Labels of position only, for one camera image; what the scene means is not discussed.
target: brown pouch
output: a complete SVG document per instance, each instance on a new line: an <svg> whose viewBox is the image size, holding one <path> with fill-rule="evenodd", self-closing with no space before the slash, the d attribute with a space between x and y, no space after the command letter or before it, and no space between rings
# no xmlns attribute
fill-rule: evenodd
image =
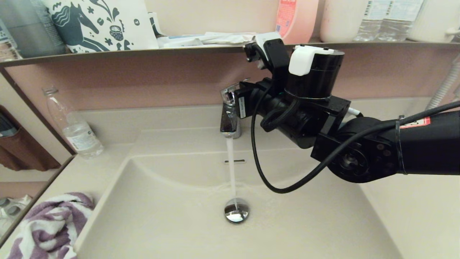
<svg viewBox="0 0 460 259"><path fill-rule="evenodd" d="M3 106L0 112L19 129L12 136L0 137L0 164L15 171L47 171L61 166Z"/></svg>

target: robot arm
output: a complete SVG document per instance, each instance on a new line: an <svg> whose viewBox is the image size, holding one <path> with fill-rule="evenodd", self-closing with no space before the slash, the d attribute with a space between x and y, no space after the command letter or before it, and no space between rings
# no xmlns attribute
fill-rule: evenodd
<svg viewBox="0 0 460 259"><path fill-rule="evenodd" d="M273 76L240 83L235 91L239 116L261 115L265 131L278 129L300 148L313 147L312 158L321 162L304 181L277 189L264 178L252 135L257 168L273 191L297 189L326 166L356 183L396 173L460 175L460 112L439 113L460 102L423 113L427 117L392 121L361 117L342 125L351 102L331 92L343 52L300 45L289 58L282 40L272 33L247 44L245 52L249 62L260 61L259 68L269 69Z"/></svg>

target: white sink basin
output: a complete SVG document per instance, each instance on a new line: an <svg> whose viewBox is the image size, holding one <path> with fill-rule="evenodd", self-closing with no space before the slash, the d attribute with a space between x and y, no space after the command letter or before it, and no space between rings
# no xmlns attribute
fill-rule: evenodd
<svg viewBox="0 0 460 259"><path fill-rule="evenodd" d="M279 187L317 164L296 148L259 156ZM246 161L236 164L238 196L251 209L246 222L224 217L232 198L225 152L132 157L78 239L78 258L400 258L357 185L325 170L293 193L275 194L249 150L235 159Z"/></svg>

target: faucet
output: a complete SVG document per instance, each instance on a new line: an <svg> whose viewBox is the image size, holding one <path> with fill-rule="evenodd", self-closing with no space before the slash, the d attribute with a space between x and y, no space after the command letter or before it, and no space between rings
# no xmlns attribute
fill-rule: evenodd
<svg viewBox="0 0 460 259"><path fill-rule="evenodd" d="M222 118L220 120L220 133L226 138L239 138L241 136L240 118L236 114L235 90L239 83L226 87L220 91L222 100Z"/></svg>

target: purple and white towel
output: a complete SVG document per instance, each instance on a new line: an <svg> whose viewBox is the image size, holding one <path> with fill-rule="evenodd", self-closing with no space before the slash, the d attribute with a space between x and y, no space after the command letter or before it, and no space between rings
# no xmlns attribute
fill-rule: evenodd
<svg viewBox="0 0 460 259"><path fill-rule="evenodd" d="M75 259L73 245L94 209L92 198L67 193L32 208L7 259Z"/></svg>

